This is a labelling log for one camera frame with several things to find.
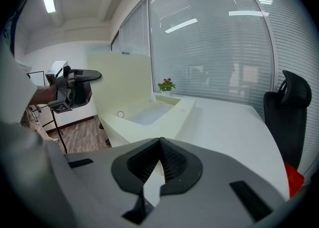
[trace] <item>black cable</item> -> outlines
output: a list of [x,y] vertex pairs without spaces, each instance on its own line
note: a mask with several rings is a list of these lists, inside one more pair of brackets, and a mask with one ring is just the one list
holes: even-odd
[[46,123],[46,124],[44,124],[42,127],[45,127],[46,125],[50,124],[51,122],[53,122],[53,120],[52,120],[52,121],[50,121],[50,122],[47,122],[47,123]]
[[38,120],[38,118],[40,117],[40,113],[39,113],[39,116],[37,117],[36,116],[36,114],[34,113],[34,111],[32,110],[32,108],[30,108],[30,107],[28,107],[29,108],[29,110],[30,110],[30,113],[31,113],[31,115],[34,117],[34,119],[38,122],[39,120]]
[[60,137],[60,139],[61,139],[62,145],[63,145],[63,147],[64,147],[65,153],[67,154],[68,151],[66,150],[66,146],[65,146],[64,141],[63,141],[63,139],[62,139],[62,136],[61,136],[61,134],[60,134],[58,125],[56,124],[55,116],[54,116],[54,113],[53,113],[53,110],[52,110],[52,109],[51,109],[51,114],[52,114],[52,117],[53,117],[53,121],[54,121],[56,130],[57,130],[57,132],[58,132],[58,134],[59,134],[59,137]]

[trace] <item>red object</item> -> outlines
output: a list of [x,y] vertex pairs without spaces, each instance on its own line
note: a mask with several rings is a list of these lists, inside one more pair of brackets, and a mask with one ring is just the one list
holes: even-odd
[[298,171],[285,162],[285,168],[288,177],[290,198],[296,194],[299,188],[304,184],[305,178]]

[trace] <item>white desk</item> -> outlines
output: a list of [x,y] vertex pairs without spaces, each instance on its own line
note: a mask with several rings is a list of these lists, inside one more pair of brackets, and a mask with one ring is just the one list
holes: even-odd
[[287,201],[289,185],[284,162],[256,110],[226,101],[195,99],[195,111],[177,139],[231,156],[268,181]]

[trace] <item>window blind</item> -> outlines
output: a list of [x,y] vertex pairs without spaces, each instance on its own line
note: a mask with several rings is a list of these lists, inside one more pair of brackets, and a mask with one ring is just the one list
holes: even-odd
[[120,51],[149,56],[148,8],[143,0],[120,28]]
[[154,90],[253,106],[263,116],[273,52],[255,0],[149,0]]
[[278,52],[278,87],[285,80],[282,70],[303,77],[312,90],[307,108],[304,149],[298,172],[306,176],[319,154],[319,36],[310,14],[301,0],[260,0],[272,27]]
[[120,41],[119,41],[119,34],[116,35],[114,38],[114,41],[112,43],[112,51],[113,52],[118,52],[120,51]]

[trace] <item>potted plant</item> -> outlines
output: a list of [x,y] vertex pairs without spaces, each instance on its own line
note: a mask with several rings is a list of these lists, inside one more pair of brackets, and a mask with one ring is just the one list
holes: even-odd
[[164,79],[162,83],[158,84],[159,90],[162,92],[162,94],[166,96],[171,96],[171,90],[172,88],[176,89],[175,84],[172,83],[171,79]]

